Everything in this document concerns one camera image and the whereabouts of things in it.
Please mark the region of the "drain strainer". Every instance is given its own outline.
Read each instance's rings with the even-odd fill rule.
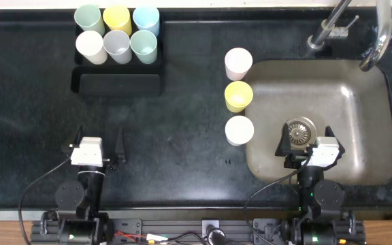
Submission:
[[[307,144],[313,144],[316,140],[316,127],[306,117],[292,118],[287,121],[290,132],[291,147],[305,149]]]

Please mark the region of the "black countertop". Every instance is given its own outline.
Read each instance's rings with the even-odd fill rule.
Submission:
[[[310,52],[306,39],[328,10],[163,10],[164,92],[160,97],[107,99],[70,91],[76,66],[73,11],[0,12],[0,209],[17,206],[22,190],[63,157],[60,146],[78,125],[111,141],[123,127],[128,163],[107,172],[103,209],[236,208],[265,185],[246,164],[246,147],[231,147],[224,126],[233,116],[223,91],[224,55],[243,47],[266,59],[361,59],[374,41],[375,10],[355,14],[348,39]],[[392,44],[380,62],[392,101]],[[69,164],[27,194],[26,208],[52,208],[60,183],[75,179]],[[346,186],[346,207],[392,208],[392,182]],[[297,207],[276,185],[255,198],[258,208]]]

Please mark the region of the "white robot part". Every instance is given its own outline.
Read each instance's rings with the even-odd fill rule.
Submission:
[[[83,137],[79,148],[74,148],[71,155],[72,165],[102,167],[102,139]]]
[[[312,156],[308,166],[327,167],[337,160],[339,150],[335,137],[317,137],[316,148],[312,149]]]

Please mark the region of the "stainless steel sink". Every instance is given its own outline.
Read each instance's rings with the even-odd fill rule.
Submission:
[[[305,117],[315,125],[317,136],[331,126],[346,149],[338,164],[325,172],[326,179],[342,184],[385,184],[392,179],[387,81],[377,67],[361,71],[359,62],[261,61],[250,69],[244,81],[254,97],[245,113],[255,134],[247,143],[247,162],[256,177],[271,182],[292,171],[274,153],[283,124]],[[301,146],[315,136],[309,123],[291,127],[299,130],[291,141]]]

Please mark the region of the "cup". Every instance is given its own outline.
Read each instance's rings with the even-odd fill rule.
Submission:
[[[131,49],[145,64],[152,64],[157,59],[157,38],[147,30],[136,31],[131,37]]]
[[[226,76],[238,81],[244,78],[252,67],[252,55],[244,48],[233,48],[225,55]]]
[[[252,139],[254,127],[252,121],[245,116],[234,116],[225,126],[228,142],[233,146],[240,146]]]
[[[103,11],[103,21],[112,31],[124,31],[128,36],[133,32],[129,10],[123,5],[107,7]]]
[[[103,37],[103,48],[119,64],[128,63],[133,57],[129,37],[124,31],[110,31]]]
[[[100,65],[107,60],[107,52],[103,49],[101,34],[96,31],[81,33],[75,42],[76,49],[90,62]]]
[[[230,83],[225,89],[226,107],[231,112],[241,112],[253,99],[253,90],[242,81]]]
[[[139,30],[147,30],[156,37],[160,33],[160,12],[156,7],[138,7],[133,13],[134,23]]]
[[[101,35],[105,33],[101,10],[96,5],[87,4],[79,7],[73,17],[84,31],[96,31]]]

